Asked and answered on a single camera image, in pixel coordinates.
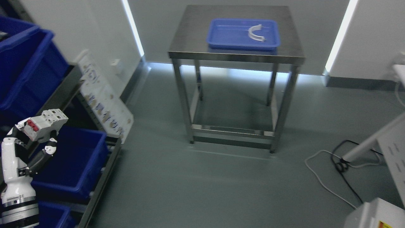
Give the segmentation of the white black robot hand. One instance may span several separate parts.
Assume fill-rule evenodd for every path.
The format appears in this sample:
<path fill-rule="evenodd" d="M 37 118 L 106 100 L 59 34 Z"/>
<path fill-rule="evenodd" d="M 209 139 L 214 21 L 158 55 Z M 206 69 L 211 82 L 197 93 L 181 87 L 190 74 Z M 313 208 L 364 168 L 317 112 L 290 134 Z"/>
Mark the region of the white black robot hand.
<path fill-rule="evenodd" d="M 1 144 L 2 170 L 6 184 L 5 190 L 1 193 L 1 202 L 4 206 L 36 199 L 30 175 L 37 173 L 56 152 L 58 131 L 52 130 L 49 132 L 49 141 L 44 151 L 28 162 L 28 152 L 17 137 L 19 132 L 18 127 L 12 127 Z"/>

